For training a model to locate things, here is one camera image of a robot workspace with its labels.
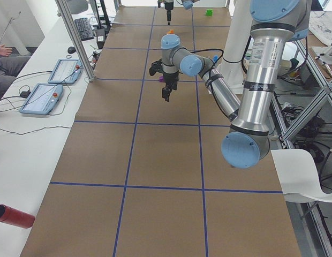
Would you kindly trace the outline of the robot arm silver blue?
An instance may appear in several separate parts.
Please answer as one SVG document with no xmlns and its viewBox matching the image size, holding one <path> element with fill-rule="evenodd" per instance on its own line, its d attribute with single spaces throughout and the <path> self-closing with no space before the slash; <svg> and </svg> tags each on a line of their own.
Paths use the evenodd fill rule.
<svg viewBox="0 0 332 257">
<path fill-rule="evenodd" d="M 180 5 L 183 6 L 184 9 L 189 10 L 193 7 L 194 3 L 198 0 L 181 0 L 179 2 Z M 174 8 L 174 0 L 165 0 L 163 1 L 164 6 L 167 10 L 171 11 Z"/>
<path fill-rule="evenodd" d="M 180 73 L 201 77 L 231 122 L 230 132 L 221 144 L 222 155 L 231 166 L 250 168 L 268 154 L 266 118 L 281 57 L 287 42 L 307 35 L 310 11 L 310 1 L 251 1 L 253 47 L 241 98 L 211 59 L 189 52 L 176 34 L 162 37 L 162 58 L 151 66 L 149 73 L 163 74 L 162 97 L 166 101 L 177 88 Z"/>
</svg>

